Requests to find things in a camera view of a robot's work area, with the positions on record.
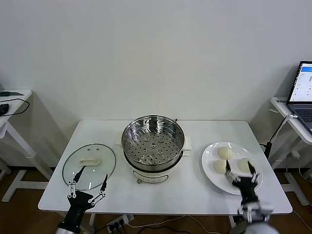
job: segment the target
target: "laptop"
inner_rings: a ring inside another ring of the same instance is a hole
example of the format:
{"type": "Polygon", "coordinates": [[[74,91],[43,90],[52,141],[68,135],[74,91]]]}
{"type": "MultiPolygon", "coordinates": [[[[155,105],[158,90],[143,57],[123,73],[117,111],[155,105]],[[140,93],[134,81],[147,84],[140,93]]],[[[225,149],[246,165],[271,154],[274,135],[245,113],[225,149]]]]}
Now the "laptop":
{"type": "Polygon", "coordinates": [[[312,61],[301,61],[286,105],[312,132],[312,61]]]}

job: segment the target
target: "laptop keyboard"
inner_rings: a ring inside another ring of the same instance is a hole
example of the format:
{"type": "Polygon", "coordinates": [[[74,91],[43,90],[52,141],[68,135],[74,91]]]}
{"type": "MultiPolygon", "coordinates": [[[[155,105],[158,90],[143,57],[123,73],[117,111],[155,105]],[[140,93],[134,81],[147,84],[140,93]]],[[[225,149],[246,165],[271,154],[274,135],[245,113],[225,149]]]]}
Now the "laptop keyboard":
{"type": "Polygon", "coordinates": [[[312,122],[312,109],[295,109],[295,111],[303,121],[307,123],[312,122]]]}

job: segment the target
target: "laptop screen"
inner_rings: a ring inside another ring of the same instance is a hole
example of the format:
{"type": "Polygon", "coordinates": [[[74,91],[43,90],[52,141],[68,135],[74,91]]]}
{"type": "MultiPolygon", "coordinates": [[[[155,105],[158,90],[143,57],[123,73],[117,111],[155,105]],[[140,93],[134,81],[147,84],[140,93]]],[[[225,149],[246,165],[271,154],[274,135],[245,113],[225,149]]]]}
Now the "laptop screen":
{"type": "Polygon", "coordinates": [[[302,63],[299,67],[294,88],[289,101],[312,101],[312,63],[302,63]]]}

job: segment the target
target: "white plate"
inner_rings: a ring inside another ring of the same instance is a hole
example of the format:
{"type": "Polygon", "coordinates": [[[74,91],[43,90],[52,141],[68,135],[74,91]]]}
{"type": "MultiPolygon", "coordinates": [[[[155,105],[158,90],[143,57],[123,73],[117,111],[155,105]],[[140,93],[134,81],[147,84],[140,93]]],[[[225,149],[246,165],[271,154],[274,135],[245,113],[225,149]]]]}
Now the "white plate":
{"type": "MultiPolygon", "coordinates": [[[[240,195],[240,191],[238,188],[234,187],[232,184],[228,182],[225,175],[219,174],[214,169],[214,161],[220,160],[221,158],[218,155],[218,148],[220,147],[230,147],[234,152],[233,158],[229,160],[229,164],[231,166],[231,171],[240,175],[240,176],[250,176],[250,173],[242,172],[237,163],[242,158],[254,158],[254,156],[243,147],[236,145],[230,142],[218,142],[211,144],[208,146],[203,152],[201,163],[204,169],[206,176],[211,180],[211,182],[219,187],[220,189],[235,195],[240,195]]],[[[258,166],[256,159],[254,162],[254,168],[257,173],[259,173],[258,177],[258,185],[255,188],[255,191],[261,186],[263,180],[263,173],[261,167],[258,166]]]]}

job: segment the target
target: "computer mouse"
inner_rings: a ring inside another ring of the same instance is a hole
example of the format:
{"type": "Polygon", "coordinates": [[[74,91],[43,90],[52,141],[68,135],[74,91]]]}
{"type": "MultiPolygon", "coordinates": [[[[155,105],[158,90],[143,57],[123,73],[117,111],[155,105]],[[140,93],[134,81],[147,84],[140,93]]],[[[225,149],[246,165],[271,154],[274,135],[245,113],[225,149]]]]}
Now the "computer mouse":
{"type": "Polygon", "coordinates": [[[9,111],[9,104],[1,104],[0,105],[0,116],[5,115],[9,111]]]}

